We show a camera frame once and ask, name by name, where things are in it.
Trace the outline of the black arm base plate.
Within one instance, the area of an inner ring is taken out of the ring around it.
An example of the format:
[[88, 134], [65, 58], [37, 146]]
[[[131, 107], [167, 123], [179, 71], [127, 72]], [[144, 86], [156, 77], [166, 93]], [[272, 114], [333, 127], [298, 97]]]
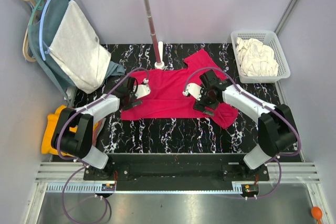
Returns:
[[269, 181], [267, 167], [243, 166], [242, 154], [110, 154], [107, 169], [91, 167], [84, 180], [116, 180], [119, 193], [226, 193], [234, 184]]

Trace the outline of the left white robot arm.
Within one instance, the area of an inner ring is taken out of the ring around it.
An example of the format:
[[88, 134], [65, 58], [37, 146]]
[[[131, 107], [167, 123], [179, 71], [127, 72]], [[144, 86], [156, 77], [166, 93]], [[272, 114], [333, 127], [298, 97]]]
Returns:
[[114, 112], [129, 110], [142, 103], [141, 98], [151, 92], [147, 79], [141, 84], [134, 77], [115, 86], [111, 94], [77, 109], [61, 106], [48, 116], [48, 124], [41, 150], [79, 159], [86, 165], [103, 170], [110, 163], [106, 153], [93, 143], [94, 125]]

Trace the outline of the red t shirt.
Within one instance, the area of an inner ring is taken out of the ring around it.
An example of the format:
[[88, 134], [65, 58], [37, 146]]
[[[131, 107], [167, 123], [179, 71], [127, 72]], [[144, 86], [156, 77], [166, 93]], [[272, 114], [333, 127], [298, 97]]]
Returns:
[[195, 119], [207, 118], [207, 114], [194, 110], [195, 99], [183, 95], [188, 77], [204, 67], [217, 67], [208, 53], [201, 49], [184, 59], [186, 68], [181, 70], [148, 71], [151, 92], [142, 98], [142, 104], [122, 111], [121, 119], [135, 121], [139, 119]]

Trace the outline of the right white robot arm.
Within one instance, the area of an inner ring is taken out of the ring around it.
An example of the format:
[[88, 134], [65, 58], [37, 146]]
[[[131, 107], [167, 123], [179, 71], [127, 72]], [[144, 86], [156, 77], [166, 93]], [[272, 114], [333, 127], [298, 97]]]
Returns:
[[221, 80], [217, 73], [221, 69], [206, 67], [200, 75], [201, 84], [186, 81], [183, 94], [195, 99], [194, 110], [214, 116], [214, 110], [221, 103], [235, 107], [252, 119], [258, 127], [258, 143], [243, 158], [243, 166], [256, 170], [261, 165], [286, 155], [285, 150], [300, 144], [299, 133], [290, 107], [276, 106], [257, 98], [241, 88], [227, 76]]

